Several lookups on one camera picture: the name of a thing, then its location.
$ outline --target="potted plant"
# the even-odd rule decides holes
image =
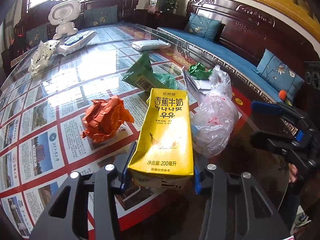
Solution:
[[[178,0],[167,0],[165,3],[165,11],[173,13],[173,10],[178,7]]]

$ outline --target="orange ball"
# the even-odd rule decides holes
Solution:
[[[284,91],[284,90],[281,90],[279,92],[279,98],[282,100],[282,101],[285,101],[285,99],[287,98],[287,92]]]

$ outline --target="human hand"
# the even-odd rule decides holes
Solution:
[[[297,180],[297,173],[298,173],[298,169],[296,166],[294,166],[293,164],[289,163],[289,183],[292,182],[296,182]]]

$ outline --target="carton bottom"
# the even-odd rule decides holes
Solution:
[[[182,189],[192,176],[174,177],[159,175],[148,175],[137,171],[131,171],[132,178],[141,187]]]

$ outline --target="yellow milk carton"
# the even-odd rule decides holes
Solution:
[[[137,149],[128,169],[143,187],[184,187],[193,176],[193,154],[186,91],[153,88]]]

